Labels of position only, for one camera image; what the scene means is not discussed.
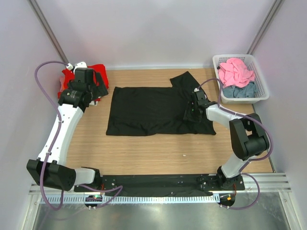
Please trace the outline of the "black t-shirt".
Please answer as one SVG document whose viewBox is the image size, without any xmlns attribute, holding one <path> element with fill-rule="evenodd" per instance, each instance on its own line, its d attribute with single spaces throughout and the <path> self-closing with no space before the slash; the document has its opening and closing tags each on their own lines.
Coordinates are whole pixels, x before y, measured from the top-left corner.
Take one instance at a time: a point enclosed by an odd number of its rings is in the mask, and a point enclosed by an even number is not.
<svg viewBox="0 0 307 230">
<path fill-rule="evenodd" d="M 190 95 L 199 86 L 196 79 L 186 71 L 170 83 L 171 87 L 115 87 L 106 135 L 215 135 L 212 121 L 184 119 Z"/>
</svg>

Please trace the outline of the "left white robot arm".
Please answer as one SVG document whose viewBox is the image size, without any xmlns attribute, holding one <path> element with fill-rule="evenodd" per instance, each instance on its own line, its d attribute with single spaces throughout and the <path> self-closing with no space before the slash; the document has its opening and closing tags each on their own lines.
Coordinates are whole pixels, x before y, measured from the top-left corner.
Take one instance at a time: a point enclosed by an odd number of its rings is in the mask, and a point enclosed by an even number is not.
<svg viewBox="0 0 307 230">
<path fill-rule="evenodd" d="M 55 105 L 57 117 L 45 146 L 37 159 L 29 160 L 27 170 L 40 188 L 69 191 L 85 184 L 92 192 L 101 188 L 98 170 L 66 167 L 68 148 L 74 131 L 89 105 L 107 95 L 101 74 L 92 68 L 77 68 Z"/>
</svg>

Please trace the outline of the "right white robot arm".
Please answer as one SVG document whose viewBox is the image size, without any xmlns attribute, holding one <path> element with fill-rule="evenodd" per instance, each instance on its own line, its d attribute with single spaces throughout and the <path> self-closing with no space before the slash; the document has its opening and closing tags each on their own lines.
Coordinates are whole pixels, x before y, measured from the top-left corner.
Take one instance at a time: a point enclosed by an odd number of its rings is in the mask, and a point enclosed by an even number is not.
<svg viewBox="0 0 307 230">
<path fill-rule="evenodd" d="M 232 190 L 242 181 L 240 173 L 247 164 L 270 147 L 268 136 L 256 114 L 240 115 L 217 102 L 210 102 L 203 90 L 195 89 L 184 114 L 184 120 L 217 122 L 230 131 L 233 154 L 220 166 L 216 175 L 200 177 L 204 191 Z"/>
</svg>

